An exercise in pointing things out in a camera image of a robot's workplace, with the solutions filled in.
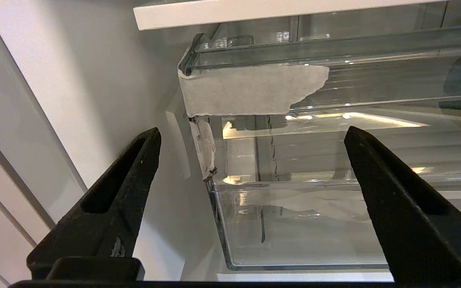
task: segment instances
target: white shelf edge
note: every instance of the white shelf edge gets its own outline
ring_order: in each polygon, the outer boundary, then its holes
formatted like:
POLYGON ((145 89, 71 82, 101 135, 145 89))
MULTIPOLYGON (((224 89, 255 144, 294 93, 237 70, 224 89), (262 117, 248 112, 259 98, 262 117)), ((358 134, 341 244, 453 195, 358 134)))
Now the white shelf edge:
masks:
POLYGON ((133 11, 138 29, 152 30, 436 1, 439 0, 191 0, 139 6, 133 11))

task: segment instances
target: white wall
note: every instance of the white wall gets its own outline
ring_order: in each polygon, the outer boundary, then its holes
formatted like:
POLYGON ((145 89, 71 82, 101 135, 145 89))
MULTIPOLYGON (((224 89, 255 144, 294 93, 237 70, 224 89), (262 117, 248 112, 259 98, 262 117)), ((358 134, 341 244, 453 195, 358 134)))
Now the white wall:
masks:
POLYGON ((200 28, 139 32, 139 4, 0 0, 0 34, 86 186, 138 133, 159 127, 159 170, 135 255, 147 279, 175 280, 191 274, 216 235, 200 170, 182 178, 162 102, 177 89, 176 64, 200 28))

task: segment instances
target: transparent crisper drawer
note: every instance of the transparent crisper drawer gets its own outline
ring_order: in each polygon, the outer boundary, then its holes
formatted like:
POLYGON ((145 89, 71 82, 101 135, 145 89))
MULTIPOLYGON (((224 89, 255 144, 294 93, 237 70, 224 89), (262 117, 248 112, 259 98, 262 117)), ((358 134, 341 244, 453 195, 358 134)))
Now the transparent crisper drawer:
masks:
POLYGON ((272 34, 282 31, 274 20, 260 20, 272 21, 262 38, 246 32, 245 22, 242 33, 220 24, 198 35, 179 65, 186 75, 257 65, 329 67, 324 86, 289 113, 197 117, 210 123, 216 145, 218 173, 207 186, 229 268, 387 267, 344 147, 350 126, 377 137, 461 210, 461 26, 433 29, 434 17, 424 15, 437 6, 424 5, 426 12, 420 5, 382 8, 415 16, 404 27, 393 18, 370 34, 348 22, 309 29, 328 39, 301 34, 298 18, 296 40, 272 34))

